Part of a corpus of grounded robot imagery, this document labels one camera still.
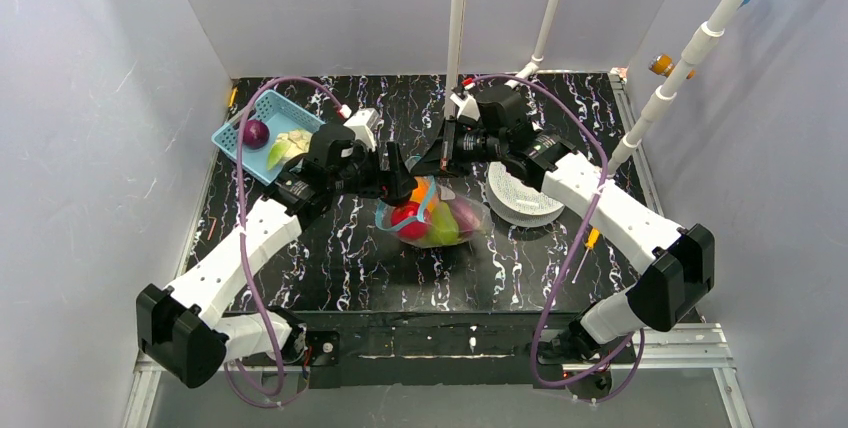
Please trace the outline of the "orange yellow pepper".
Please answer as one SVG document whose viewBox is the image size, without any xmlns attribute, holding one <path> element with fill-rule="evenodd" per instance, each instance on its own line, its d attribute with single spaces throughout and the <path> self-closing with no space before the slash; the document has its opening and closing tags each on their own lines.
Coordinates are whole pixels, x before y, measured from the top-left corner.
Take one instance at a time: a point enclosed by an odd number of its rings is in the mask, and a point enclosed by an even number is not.
<svg viewBox="0 0 848 428">
<path fill-rule="evenodd" d="M 416 177 L 415 180 L 417 187 L 409 201 L 417 206 L 417 210 L 432 213 L 440 202 L 438 186 L 427 177 Z"/>
</svg>

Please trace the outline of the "clear zip top bag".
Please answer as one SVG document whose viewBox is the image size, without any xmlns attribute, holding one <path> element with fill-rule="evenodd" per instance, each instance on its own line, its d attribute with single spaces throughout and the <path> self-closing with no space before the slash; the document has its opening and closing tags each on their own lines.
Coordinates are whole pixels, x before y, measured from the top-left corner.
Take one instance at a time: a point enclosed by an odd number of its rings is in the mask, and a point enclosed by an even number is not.
<svg viewBox="0 0 848 428">
<path fill-rule="evenodd" d="M 493 231 L 491 211 L 485 204 L 433 176 L 418 177 L 416 182 L 405 204 L 377 204 L 377 229 L 422 249 L 458 246 Z"/>
</svg>

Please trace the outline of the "red apple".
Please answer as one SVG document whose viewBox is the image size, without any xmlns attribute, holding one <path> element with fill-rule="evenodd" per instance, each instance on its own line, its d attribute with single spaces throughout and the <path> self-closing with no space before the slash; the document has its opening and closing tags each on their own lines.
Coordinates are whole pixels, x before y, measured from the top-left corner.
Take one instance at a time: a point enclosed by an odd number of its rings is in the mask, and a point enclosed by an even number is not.
<svg viewBox="0 0 848 428">
<path fill-rule="evenodd" d="M 430 212 L 417 202 L 407 202 L 395 207 L 390 214 L 391 227 L 404 241 L 417 241 L 424 238 L 430 229 Z"/>
</svg>

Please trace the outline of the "green pepper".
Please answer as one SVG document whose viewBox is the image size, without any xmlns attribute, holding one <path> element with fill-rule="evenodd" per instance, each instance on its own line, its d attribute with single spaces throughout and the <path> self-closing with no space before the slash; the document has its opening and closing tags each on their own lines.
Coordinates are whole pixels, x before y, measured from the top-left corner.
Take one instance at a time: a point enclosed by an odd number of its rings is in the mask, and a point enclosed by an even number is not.
<svg viewBox="0 0 848 428">
<path fill-rule="evenodd" d="M 431 213 L 431 225 L 425 241 L 435 247 L 453 246 L 461 242 L 458 225 L 447 203 L 439 202 Z"/>
</svg>

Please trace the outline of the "purple sweet potato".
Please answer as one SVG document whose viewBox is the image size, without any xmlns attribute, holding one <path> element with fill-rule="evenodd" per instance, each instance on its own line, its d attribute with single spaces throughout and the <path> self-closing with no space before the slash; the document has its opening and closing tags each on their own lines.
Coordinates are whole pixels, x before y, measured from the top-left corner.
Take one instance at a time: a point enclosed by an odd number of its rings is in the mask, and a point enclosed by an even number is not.
<svg viewBox="0 0 848 428">
<path fill-rule="evenodd" d="M 450 209 L 461 235 L 473 233 L 479 228 L 480 219 L 469 202 L 456 198 L 450 203 Z"/>
</svg>

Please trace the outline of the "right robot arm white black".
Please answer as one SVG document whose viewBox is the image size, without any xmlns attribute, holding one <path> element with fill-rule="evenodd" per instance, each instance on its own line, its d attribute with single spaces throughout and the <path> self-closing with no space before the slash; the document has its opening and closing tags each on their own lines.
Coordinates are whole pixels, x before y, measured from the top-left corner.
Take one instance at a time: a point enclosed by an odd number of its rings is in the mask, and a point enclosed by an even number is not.
<svg viewBox="0 0 848 428">
<path fill-rule="evenodd" d="M 684 228 L 618 188 L 573 145 L 533 125 L 521 95 L 495 85 L 446 119 L 416 176 L 460 177 L 472 164 L 499 162 L 514 178 L 588 217 L 636 269 L 634 285 L 576 317 L 566 343 L 590 356 L 627 333 L 670 331 L 714 286 L 715 238 Z"/>
</svg>

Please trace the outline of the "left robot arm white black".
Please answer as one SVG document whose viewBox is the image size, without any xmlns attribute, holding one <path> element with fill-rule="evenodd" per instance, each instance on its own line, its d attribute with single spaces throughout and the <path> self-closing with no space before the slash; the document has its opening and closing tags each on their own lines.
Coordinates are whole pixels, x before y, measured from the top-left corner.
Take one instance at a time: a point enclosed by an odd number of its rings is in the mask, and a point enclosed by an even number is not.
<svg viewBox="0 0 848 428">
<path fill-rule="evenodd" d="M 360 131 L 325 124 L 306 153 L 287 161 L 251 209 L 198 265 L 135 300 L 140 350 L 188 388 L 229 361 L 261 352 L 276 359 L 293 327 L 268 311 L 255 274 L 344 195 L 403 204 L 417 186 L 400 146 L 378 148 Z"/>
</svg>

